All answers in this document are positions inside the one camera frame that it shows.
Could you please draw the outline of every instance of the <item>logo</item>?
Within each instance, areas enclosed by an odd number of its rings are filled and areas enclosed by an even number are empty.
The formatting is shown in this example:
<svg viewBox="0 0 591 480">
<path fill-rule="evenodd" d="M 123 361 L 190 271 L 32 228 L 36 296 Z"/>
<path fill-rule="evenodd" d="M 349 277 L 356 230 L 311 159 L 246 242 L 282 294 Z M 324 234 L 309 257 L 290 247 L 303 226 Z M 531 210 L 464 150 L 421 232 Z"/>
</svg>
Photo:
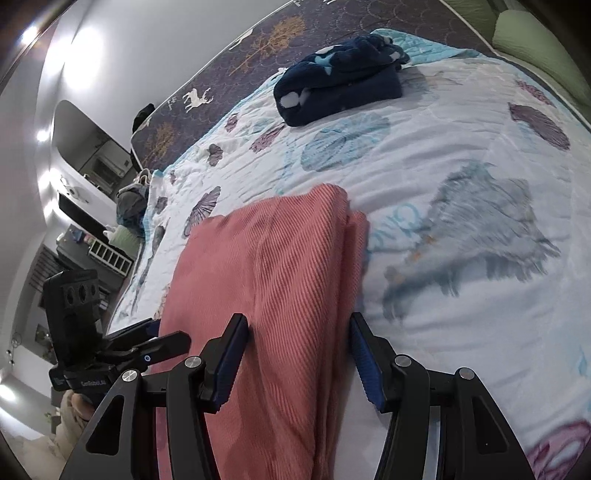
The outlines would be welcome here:
<svg viewBox="0 0 591 480">
<path fill-rule="evenodd" d="M 107 384 L 107 382 L 105 382 L 104 380 L 80 382 L 80 385 L 82 385 L 83 387 L 100 387 L 101 385 L 106 385 L 106 384 Z"/>
</svg>

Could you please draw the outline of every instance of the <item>ceiling light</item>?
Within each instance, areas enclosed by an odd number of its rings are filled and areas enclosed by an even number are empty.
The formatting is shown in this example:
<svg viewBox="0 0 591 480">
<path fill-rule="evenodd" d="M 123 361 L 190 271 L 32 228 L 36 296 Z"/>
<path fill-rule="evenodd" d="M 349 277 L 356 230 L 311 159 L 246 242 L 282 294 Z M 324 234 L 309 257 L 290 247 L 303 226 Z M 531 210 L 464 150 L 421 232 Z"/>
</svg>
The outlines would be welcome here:
<svg viewBox="0 0 591 480">
<path fill-rule="evenodd" d="M 17 399 L 14 392 L 6 385 L 0 385 L 0 397 L 6 401 L 15 401 Z"/>
<path fill-rule="evenodd" d="M 39 130 L 37 132 L 37 141 L 43 143 L 49 140 L 49 130 Z"/>
<path fill-rule="evenodd" d="M 29 27 L 27 28 L 21 36 L 21 42 L 25 45 L 31 44 L 39 35 L 39 30 L 37 27 Z"/>
</svg>

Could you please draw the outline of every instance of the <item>white quilt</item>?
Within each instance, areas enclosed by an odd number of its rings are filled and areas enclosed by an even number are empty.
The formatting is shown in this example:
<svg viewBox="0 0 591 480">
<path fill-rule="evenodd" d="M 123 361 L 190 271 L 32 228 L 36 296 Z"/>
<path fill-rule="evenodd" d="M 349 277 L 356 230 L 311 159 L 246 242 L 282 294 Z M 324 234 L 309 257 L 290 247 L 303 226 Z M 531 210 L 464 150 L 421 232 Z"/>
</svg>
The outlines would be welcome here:
<svg viewBox="0 0 591 480">
<path fill-rule="evenodd" d="M 428 369 L 474 369 L 537 478 L 561 478 L 591 433 L 591 135 L 486 57 L 408 66 L 402 98 L 300 128 L 277 113 L 277 77 L 155 174 L 147 247 L 110 330 L 155 315 L 201 218 L 338 184 L 371 223 L 358 303 L 373 332 Z M 388 421 L 355 374 L 337 480 L 374 477 Z"/>
</svg>

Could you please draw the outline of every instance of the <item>blue gripper pad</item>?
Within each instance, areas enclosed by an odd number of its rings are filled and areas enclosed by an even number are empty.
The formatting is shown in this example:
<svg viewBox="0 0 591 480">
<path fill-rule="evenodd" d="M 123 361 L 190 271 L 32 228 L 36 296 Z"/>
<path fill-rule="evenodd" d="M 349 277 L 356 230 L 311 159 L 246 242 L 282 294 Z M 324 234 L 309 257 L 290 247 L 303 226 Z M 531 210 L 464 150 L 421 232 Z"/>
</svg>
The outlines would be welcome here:
<svg viewBox="0 0 591 480">
<path fill-rule="evenodd" d="M 248 337 L 246 317 L 235 313 L 223 335 L 203 348 L 201 357 L 206 371 L 200 398 L 207 402 L 211 413 L 219 411 L 230 398 Z"/>
<path fill-rule="evenodd" d="M 349 328 L 349 339 L 351 353 L 355 360 L 355 366 L 363 389 L 368 400 L 375 405 L 379 411 L 383 411 L 386 405 L 384 390 L 382 388 L 382 372 L 376 363 L 368 343 L 363 338 L 359 325 L 351 318 Z"/>
</svg>

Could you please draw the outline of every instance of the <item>ribbed texture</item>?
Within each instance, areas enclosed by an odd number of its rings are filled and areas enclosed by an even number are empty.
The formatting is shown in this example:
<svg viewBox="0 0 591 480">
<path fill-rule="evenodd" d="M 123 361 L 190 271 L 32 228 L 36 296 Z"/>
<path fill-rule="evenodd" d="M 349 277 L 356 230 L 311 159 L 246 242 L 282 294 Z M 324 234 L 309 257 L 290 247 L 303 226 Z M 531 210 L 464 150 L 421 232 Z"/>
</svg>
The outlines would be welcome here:
<svg viewBox="0 0 591 480">
<path fill-rule="evenodd" d="M 236 312 L 252 329 L 230 400 L 207 416 L 222 480 L 331 478 L 367 229 L 344 190 L 321 185 L 206 219 L 191 232 L 160 335 L 189 333 L 197 355 Z M 169 480 L 163 410 L 157 436 L 160 478 Z"/>
</svg>

